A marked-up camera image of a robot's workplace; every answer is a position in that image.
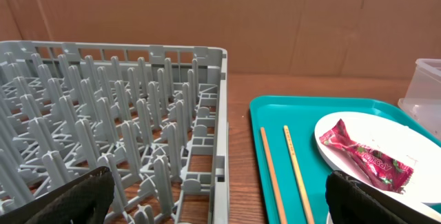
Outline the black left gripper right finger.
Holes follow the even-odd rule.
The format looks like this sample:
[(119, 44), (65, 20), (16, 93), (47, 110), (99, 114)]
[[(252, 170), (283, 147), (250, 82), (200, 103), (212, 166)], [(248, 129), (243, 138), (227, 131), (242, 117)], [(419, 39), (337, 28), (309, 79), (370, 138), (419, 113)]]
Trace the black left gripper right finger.
[(325, 198), (335, 224), (439, 222), (340, 170), (334, 170), (327, 177)]

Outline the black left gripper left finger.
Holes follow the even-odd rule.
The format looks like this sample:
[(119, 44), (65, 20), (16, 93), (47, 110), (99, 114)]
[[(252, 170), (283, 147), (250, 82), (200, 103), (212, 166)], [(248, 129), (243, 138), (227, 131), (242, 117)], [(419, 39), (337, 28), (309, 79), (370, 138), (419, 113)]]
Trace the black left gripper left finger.
[(1, 223), (102, 224), (114, 200), (110, 168), (101, 166), (1, 216)]

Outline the red candy wrapper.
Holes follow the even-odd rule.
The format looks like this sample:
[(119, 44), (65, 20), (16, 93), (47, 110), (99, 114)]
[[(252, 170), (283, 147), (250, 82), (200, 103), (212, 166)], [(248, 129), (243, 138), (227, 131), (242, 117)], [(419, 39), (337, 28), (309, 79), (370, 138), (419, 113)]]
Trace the red candy wrapper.
[(380, 150), (352, 140), (342, 119), (319, 140), (323, 145), (345, 152), (369, 178), (372, 185), (381, 190), (401, 193), (413, 174), (412, 167)]

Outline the white round plate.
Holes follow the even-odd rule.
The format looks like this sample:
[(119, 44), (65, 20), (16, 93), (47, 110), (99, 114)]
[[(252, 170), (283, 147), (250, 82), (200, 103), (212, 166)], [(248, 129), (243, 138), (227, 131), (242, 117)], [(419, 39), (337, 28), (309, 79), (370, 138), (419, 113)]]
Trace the white round plate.
[(426, 205), (440, 203), (440, 146), (411, 128), (389, 119), (361, 112), (334, 112), (322, 117), (314, 135), (320, 155), (333, 170), (342, 170), (370, 184), (349, 155), (320, 142), (320, 137), (343, 120), (352, 140), (368, 145), (413, 168), (402, 195)]

